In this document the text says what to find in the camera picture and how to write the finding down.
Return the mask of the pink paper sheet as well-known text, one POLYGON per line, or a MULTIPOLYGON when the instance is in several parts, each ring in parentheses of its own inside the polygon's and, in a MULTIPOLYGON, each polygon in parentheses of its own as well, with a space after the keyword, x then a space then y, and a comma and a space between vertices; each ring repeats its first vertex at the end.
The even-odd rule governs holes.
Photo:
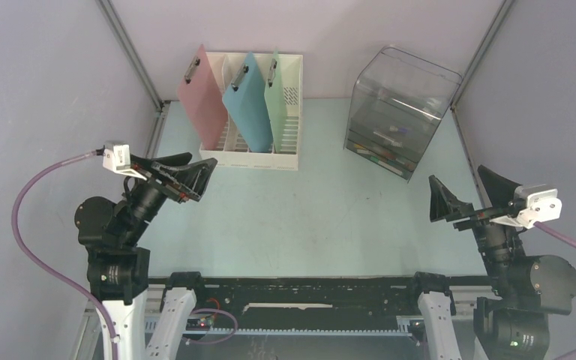
POLYGON ((203 148, 215 150, 227 126, 228 112, 203 44, 187 66, 177 95, 203 148))

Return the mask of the blue clipboard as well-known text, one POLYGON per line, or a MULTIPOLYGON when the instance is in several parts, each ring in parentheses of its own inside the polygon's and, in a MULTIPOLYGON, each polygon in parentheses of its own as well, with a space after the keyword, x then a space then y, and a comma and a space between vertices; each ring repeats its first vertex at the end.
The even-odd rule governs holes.
POLYGON ((271 151, 273 136, 265 100, 265 83, 252 52, 226 82, 222 101, 251 152, 271 151))

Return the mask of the green clipboard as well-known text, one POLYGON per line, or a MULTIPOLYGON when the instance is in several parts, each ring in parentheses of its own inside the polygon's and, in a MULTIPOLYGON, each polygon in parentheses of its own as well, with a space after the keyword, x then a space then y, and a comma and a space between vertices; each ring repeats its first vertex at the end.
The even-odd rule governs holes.
POLYGON ((265 81, 265 102, 270 120, 273 146, 276 153, 282 152, 282 139, 287 120, 287 104, 278 49, 273 52, 265 81))

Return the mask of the transparent grey drawer box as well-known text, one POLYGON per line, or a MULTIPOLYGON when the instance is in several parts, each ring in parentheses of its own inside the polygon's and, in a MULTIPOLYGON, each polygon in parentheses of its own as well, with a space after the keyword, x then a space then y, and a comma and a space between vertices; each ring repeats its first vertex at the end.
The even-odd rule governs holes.
POLYGON ((353 85, 344 148, 409 181, 462 81, 441 64, 384 46, 353 85))

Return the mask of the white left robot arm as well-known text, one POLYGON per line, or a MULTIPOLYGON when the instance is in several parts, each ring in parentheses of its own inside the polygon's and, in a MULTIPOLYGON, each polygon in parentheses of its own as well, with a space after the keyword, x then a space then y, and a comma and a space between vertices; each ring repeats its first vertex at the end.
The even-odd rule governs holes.
POLYGON ((150 251, 138 241, 163 204, 202 199, 218 160, 193 161, 188 152, 166 157, 132 155, 127 146, 98 151, 103 166, 124 176, 122 199, 86 199, 75 211, 78 242, 88 254, 87 280, 100 324, 107 331, 105 359, 142 359, 143 318, 150 251))

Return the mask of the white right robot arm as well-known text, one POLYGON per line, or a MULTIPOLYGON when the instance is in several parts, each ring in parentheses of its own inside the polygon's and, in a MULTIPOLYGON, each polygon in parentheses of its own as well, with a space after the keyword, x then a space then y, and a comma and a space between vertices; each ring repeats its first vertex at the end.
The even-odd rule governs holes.
POLYGON ((494 299, 479 297, 474 332, 488 359, 543 359, 549 317, 568 316, 576 297, 576 268, 557 255, 529 255, 520 234, 560 217, 562 202, 550 184, 525 185, 478 167, 491 205, 476 209, 430 175, 429 219, 470 230, 494 299))

